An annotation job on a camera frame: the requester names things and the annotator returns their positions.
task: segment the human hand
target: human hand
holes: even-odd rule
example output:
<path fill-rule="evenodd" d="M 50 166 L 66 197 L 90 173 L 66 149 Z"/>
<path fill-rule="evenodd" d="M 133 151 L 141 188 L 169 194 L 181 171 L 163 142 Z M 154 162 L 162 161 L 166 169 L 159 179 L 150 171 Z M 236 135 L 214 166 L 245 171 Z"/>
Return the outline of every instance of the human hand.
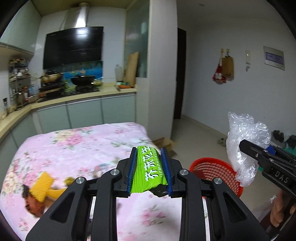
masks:
<path fill-rule="evenodd" d="M 275 227 L 278 227 L 279 224 L 283 221 L 284 219 L 284 198 L 283 198 L 284 191 L 281 190 L 276 199 L 273 202 L 271 214 L 270 214 L 270 221 L 271 224 Z M 290 209 L 290 214 L 292 215 L 296 210 L 296 204 L 292 206 Z"/>

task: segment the cooking pot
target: cooking pot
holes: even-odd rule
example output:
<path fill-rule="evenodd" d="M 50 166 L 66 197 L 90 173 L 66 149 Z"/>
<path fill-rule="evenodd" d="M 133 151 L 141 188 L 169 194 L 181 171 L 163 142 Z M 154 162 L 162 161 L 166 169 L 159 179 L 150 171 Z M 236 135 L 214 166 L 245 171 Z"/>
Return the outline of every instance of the cooking pot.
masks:
<path fill-rule="evenodd" d="M 76 77 L 71 78 L 71 81 L 76 86 L 86 86 L 86 85 L 93 84 L 95 78 L 96 76 L 94 75 L 86 75 L 86 76 L 77 75 Z"/>
<path fill-rule="evenodd" d="M 62 77 L 63 77 L 63 74 L 61 74 L 61 73 L 58 73 L 55 71 L 49 71 L 49 72 L 44 73 L 40 77 L 40 79 L 41 79 L 41 82 L 43 84 L 45 84 L 45 83 L 61 80 Z"/>

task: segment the green wrapper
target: green wrapper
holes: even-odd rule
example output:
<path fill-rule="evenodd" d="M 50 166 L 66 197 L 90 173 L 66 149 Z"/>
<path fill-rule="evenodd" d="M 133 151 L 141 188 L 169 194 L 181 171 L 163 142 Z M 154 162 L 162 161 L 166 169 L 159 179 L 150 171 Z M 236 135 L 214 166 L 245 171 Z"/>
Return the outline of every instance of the green wrapper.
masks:
<path fill-rule="evenodd" d="M 163 169 L 155 148 L 138 146 L 137 168 L 131 193 L 142 193 L 159 184 L 167 185 Z"/>

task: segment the red laundry basket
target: red laundry basket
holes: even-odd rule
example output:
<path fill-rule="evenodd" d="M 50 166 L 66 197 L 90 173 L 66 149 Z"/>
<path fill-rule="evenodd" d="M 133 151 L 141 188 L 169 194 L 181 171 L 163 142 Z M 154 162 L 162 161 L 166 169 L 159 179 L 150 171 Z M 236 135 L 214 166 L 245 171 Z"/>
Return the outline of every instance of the red laundry basket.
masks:
<path fill-rule="evenodd" d="M 235 171 L 231 165 L 224 161 L 211 157 L 201 158 L 191 164 L 190 171 L 199 178 L 209 181 L 212 181 L 215 177 L 219 177 L 238 197 L 242 194 L 243 187 L 235 179 Z"/>

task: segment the dark door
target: dark door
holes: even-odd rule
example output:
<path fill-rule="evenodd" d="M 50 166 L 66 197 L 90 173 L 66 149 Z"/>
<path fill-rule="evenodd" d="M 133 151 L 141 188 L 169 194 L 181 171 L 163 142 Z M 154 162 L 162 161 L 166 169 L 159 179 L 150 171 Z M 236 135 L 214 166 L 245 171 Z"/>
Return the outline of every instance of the dark door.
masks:
<path fill-rule="evenodd" d="M 186 31 L 178 28 L 178 54 L 174 119 L 181 119 L 186 69 Z"/>

